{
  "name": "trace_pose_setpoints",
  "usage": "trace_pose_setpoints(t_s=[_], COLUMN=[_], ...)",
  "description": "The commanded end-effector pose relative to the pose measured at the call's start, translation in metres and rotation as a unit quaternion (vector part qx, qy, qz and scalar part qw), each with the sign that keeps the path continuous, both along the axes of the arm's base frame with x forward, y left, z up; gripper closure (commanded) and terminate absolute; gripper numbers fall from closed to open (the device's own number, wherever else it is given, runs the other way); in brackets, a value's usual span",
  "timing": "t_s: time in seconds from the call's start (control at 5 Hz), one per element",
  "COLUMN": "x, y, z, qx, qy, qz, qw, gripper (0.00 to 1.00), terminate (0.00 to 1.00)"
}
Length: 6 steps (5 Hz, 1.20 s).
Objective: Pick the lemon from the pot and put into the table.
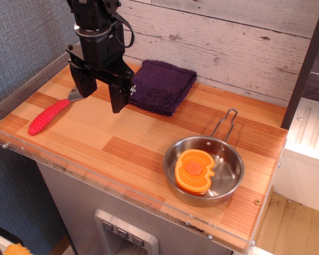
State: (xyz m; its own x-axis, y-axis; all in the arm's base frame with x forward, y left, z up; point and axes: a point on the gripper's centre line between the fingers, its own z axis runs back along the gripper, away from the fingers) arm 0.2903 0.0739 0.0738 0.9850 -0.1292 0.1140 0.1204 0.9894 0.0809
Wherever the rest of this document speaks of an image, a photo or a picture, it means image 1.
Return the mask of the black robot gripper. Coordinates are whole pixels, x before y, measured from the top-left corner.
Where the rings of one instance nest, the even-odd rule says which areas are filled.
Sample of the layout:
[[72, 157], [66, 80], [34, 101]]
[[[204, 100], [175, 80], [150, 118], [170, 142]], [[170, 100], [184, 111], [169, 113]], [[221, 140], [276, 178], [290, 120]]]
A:
[[110, 101], [114, 114], [130, 102], [133, 71], [123, 60], [125, 49], [132, 46], [124, 42], [122, 22], [109, 22], [103, 28], [88, 30], [74, 25], [80, 38], [79, 45], [68, 45], [70, 71], [79, 94], [89, 97], [97, 90], [97, 80], [109, 85]]

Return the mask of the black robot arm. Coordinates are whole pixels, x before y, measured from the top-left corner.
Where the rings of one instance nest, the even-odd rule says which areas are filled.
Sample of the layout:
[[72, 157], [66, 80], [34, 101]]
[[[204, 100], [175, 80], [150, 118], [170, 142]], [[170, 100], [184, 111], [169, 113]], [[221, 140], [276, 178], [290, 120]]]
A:
[[109, 87], [112, 111], [119, 113], [133, 93], [133, 70], [124, 62], [125, 50], [135, 41], [124, 42], [129, 22], [117, 13], [120, 1], [68, 1], [75, 18], [79, 45], [68, 45], [70, 71], [81, 97], [97, 90], [97, 81]]

